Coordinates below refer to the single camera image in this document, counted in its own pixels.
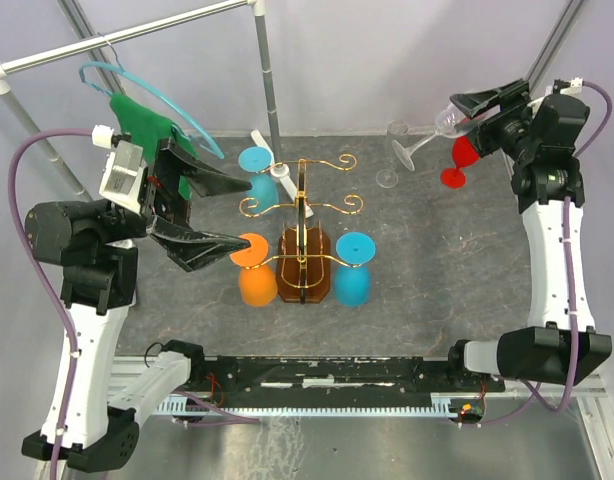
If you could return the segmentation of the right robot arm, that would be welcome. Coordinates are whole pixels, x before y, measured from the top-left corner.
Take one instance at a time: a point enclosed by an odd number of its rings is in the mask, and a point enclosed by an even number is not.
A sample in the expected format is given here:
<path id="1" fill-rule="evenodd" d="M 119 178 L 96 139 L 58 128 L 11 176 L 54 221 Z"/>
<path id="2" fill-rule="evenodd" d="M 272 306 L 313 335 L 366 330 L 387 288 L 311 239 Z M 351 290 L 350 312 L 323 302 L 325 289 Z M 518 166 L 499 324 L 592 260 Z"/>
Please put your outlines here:
<path id="1" fill-rule="evenodd" d="M 446 382 L 465 391 L 490 374 L 577 385 L 612 353 L 587 303 L 581 258 L 585 193 L 575 143 L 591 109 L 561 81 L 541 99 L 517 80 L 450 101 L 475 121 L 467 138 L 480 156 L 502 151 L 512 161 L 511 187 L 529 243 L 531 306 L 522 329 L 494 341 L 457 342 Z"/>

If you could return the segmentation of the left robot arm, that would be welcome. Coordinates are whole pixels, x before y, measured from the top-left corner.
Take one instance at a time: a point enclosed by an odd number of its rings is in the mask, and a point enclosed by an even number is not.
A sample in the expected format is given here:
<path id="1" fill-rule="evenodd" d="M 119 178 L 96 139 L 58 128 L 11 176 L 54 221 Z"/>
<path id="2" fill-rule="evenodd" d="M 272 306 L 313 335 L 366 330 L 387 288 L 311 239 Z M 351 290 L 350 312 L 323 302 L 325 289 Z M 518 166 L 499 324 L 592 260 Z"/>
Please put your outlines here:
<path id="1" fill-rule="evenodd" d="M 179 184 L 213 197 L 247 191 L 250 183 L 171 138 L 157 143 L 152 161 L 127 134 L 96 129 L 90 139 L 108 153 L 99 198 L 40 203 L 18 222 L 34 266 L 62 270 L 62 286 L 51 298 L 65 330 L 51 408 L 42 428 L 24 439 L 22 453 L 98 473 L 122 468 L 156 408 L 179 388 L 199 389 L 208 375 L 201 346 L 171 340 L 136 380 L 109 394 L 115 348 L 136 294 L 134 240 L 153 239 L 187 272 L 246 249 L 242 238 L 192 229 Z"/>

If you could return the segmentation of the red wine glass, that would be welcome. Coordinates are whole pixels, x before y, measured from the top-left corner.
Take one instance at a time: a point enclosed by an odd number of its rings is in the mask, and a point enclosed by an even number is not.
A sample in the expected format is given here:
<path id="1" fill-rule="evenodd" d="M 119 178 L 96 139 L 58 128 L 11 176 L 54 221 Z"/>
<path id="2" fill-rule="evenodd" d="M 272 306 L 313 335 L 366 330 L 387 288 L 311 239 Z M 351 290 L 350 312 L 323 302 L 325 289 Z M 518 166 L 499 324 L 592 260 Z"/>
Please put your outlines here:
<path id="1" fill-rule="evenodd" d="M 472 146 L 468 137 L 462 136 L 454 141 L 451 155 L 454 166 L 444 169 L 440 180 L 448 188 L 460 189 L 466 183 L 464 169 L 475 164 L 480 159 L 480 154 Z"/>

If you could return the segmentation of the clear wine glass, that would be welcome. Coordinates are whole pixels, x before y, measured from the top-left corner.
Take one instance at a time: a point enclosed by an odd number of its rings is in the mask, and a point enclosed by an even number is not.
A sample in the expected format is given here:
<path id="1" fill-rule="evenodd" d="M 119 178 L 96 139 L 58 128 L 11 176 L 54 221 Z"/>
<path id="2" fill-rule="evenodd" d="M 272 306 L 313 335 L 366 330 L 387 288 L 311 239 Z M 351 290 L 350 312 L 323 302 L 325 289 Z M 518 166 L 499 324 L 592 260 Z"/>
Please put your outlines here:
<path id="1" fill-rule="evenodd" d="M 413 161 L 413 156 L 423 146 L 440 137 L 448 139 L 461 137 L 462 135 L 455 132 L 454 125 L 462 118 L 467 117 L 453 104 L 448 104 L 440 113 L 437 114 L 434 120 L 432 132 L 430 134 L 408 147 L 394 141 L 394 150 L 396 151 L 396 154 L 398 155 L 403 166 L 408 171 L 414 172 L 416 167 Z"/>
<path id="2" fill-rule="evenodd" d="M 403 120 L 393 120 L 387 125 L 383 142 L 383 159 L 376 174 L 376 183 L 383 189 L 391 189 L 398 184 L 398 171 L 401 161 L 394 150 L 393 142 L 403 143 L 407 137 L 409 125 Z"/>

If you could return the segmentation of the blue front wine glass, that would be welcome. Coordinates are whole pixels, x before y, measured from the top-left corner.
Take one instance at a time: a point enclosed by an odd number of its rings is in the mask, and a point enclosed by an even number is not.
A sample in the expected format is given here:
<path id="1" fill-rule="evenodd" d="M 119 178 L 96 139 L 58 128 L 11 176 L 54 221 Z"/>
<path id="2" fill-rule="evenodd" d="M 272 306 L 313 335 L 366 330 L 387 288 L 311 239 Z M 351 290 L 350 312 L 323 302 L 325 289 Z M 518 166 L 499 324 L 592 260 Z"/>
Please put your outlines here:
<path id="1" fill-rule="evenodd" d="M 367 264 L 376 254 L 374 241 L 365 233 L 348 232 L 336 243 L 340 264 L 334 274 L 333 293 L 336 300 L 347 307 L 359 307 L 368 301 L 371 272 Z"/>

